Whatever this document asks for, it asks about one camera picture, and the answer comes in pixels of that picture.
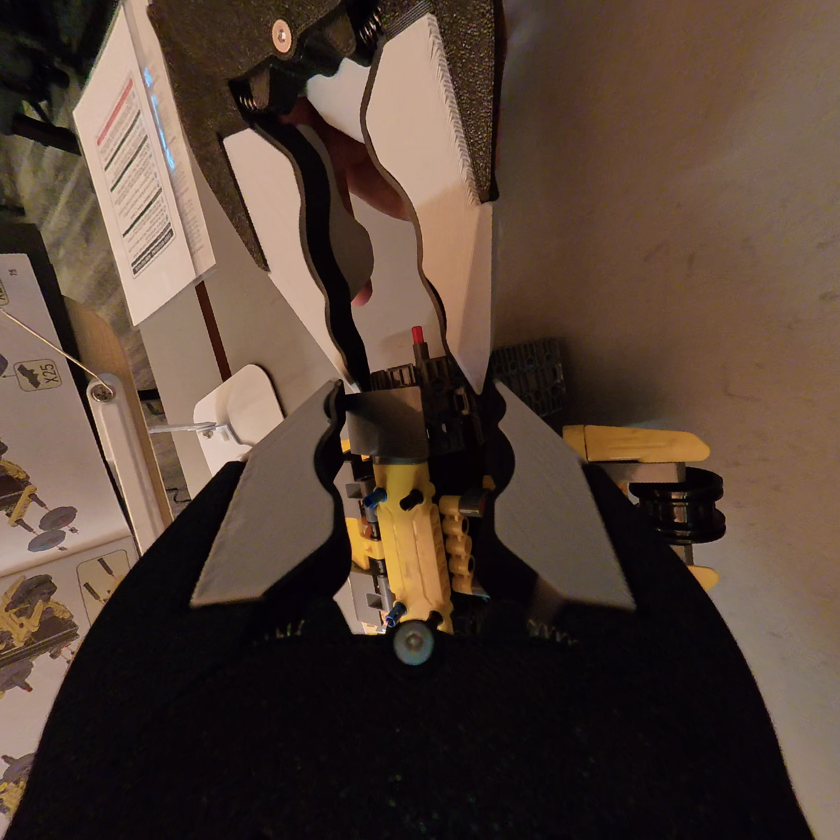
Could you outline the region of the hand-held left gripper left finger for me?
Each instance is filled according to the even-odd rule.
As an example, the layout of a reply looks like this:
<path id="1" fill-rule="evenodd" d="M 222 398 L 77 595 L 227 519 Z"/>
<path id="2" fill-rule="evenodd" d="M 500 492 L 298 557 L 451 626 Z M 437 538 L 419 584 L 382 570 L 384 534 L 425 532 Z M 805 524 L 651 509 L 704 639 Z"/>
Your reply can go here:
<path id="1" fill-rule="evenodd" d="M 343 506 L 341 381 L 327 381 L 255 446 L 191 606 L 251 602 L 274 591 L 293 604 L 333 599 L 350 572 Z"/>

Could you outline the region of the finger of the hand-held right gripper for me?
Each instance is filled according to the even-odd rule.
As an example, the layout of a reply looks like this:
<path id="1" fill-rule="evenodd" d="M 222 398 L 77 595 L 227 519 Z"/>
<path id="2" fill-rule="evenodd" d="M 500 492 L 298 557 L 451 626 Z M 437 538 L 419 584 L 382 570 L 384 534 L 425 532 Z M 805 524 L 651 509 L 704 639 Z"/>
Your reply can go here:
<path id="1" fill-rule="evenodd" d="M 476 393 L 491 349 L 491 232 L 469 159 L 438 22 L 426 14 L 381 48 L 363 105 L 377 164 L 407 199 L 423 278 L 448 351 Z"/>
<path id="2" fill-rule="evenodd" d="M 372 244 L 343 204 L 323 143 L 281 124 L 232 134 L 224 148 L 274 285 L 348 386 L 368 390 L 351 302 L 371 280 Z"/>

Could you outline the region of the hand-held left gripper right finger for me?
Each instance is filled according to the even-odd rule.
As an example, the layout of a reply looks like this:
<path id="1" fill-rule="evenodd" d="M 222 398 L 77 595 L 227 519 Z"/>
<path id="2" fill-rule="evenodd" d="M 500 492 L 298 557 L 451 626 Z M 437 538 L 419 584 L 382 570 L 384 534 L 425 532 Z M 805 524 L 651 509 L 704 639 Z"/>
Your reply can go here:
<path id="1" fill-rule="evenodd" d="M 499 428 L 514 468 L 497 498 L 501 543 L 538 575 L 528 606 L 553 624 L 569 602 L 634 611 L 635 602 L 582 470 L 582 461 L 524 402 L 496 382 L 506 411 Z"/>

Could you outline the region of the yellow toy brick vehicle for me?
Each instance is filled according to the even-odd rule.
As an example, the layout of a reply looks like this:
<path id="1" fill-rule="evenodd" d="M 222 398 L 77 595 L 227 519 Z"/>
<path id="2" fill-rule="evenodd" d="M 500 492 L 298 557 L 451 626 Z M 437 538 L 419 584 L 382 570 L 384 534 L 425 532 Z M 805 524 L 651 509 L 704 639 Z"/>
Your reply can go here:
<path id="1" fill-rule="evenodd" d="M 413 359 L 404 364 L 452 358 L 432 355 L 419 326 L 412 339 Z M 529 616 L 537 573 L 496 533 L 497 498 L 515 460 L 499 428 L 506 405 L 490 357 L 487 372 L 489 390 L 478 394 L 469 384 L 486 440 L 455 455 L 430 455 L 417 387 L 378 391 L 371 384 L 348 397 L 345 464 L 336 484 L 351 543 L 353 607 L 366 633 L 395 634 L 405 648 L 424 647 L 436 629 L 477 633 L 487 612 L 483 604 L 492 598 L 523 601 L 531 633 L 555 633 L 553 624 Z M 559 414 L 537 416 L 546 423 Z M 727 528 L 718 507 L 723 478 L 697 466 L 710 454 L 704 442 L 686 432 L 640 427 L 584 424 L 554 432 L 581 459 L 585 479 L 586 467 L 603 469 L 706 590 L 718 582 L 717 572 L 696 566 L 692 557 L 695 545 L 720 540 Z"/>

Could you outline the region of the person's right hand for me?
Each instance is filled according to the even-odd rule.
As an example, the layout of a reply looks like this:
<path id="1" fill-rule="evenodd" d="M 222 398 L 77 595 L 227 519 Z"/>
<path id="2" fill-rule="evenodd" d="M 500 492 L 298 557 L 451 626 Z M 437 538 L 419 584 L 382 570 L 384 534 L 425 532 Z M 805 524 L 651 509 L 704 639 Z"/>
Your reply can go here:
<path id="1" fill-rule="evenodd" d="M 350 195 L 354 194 L 389 217 L 410 219 L 404 200 L 379 172 L 363 143 L 329 123 L 323 127 L 322 141 L 329 153 L 339 194 L 350 214 L 353 213 Z"/>

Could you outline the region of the white book stand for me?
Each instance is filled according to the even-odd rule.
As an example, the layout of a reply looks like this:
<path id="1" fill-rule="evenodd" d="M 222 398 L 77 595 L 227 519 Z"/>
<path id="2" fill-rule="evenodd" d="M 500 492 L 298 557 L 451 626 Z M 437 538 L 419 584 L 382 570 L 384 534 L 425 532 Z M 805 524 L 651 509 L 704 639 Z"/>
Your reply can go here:
<path id="1" fill-rule="evenodd" d="M 127 508 L 139 551 L 147 550 L 166 528 L 167 504 L 156 496 L 161 479 L 153 477 L 151 438 L 188 434 L 199 446 L 211 476 L 228 462 L 247 459 L 250 450 L 283 420 L 268 374 L 249 364 L 196 404 L 196 423 L 148 427 L 139 396 L 113 374 L 92 370 L 2 307 L 6 320 L 26 331 L 87 374 L 87 399 L 104 458 Z"/>

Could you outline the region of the white printed paper sheet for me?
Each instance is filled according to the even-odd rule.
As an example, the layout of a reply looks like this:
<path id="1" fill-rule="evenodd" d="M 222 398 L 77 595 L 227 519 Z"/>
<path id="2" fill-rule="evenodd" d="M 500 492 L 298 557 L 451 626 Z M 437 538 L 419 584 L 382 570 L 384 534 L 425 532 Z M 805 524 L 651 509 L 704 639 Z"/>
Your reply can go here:
<path id="1" fill-rule="evenodd" d="M 216 264 L 148 5 L 118 2 L 73 112 L 136 326 Z"/>

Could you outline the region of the open instruction booklet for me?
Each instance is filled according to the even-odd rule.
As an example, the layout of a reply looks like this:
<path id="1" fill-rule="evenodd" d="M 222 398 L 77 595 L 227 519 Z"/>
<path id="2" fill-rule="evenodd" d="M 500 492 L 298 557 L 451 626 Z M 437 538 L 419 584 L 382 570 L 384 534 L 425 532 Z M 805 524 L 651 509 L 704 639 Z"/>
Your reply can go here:
<path id="1" fill-rule="evenodd" d="M 137 560 L 133 535 L 29 257 L 1 257 L 2 832 L 58 689 Z"/>

